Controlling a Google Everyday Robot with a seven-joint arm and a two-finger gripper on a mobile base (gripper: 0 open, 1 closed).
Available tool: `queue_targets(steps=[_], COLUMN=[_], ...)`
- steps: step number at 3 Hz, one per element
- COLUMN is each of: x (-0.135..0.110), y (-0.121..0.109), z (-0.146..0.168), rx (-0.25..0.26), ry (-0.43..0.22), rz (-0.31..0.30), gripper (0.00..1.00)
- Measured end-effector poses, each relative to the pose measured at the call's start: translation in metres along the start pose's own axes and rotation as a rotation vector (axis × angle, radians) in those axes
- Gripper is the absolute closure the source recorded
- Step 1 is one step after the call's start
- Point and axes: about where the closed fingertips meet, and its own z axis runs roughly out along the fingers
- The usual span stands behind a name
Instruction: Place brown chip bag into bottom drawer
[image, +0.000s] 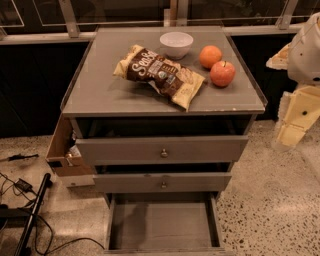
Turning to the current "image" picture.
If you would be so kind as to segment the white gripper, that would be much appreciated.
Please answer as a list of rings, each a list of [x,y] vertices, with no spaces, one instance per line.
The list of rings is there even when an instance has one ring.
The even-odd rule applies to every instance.
[[[320,117],[320,13],[304,23],[290,44],[269,58],[266,66],[288,71],[288,77],[301,84],[280,100],[275,141],[295,147]]]

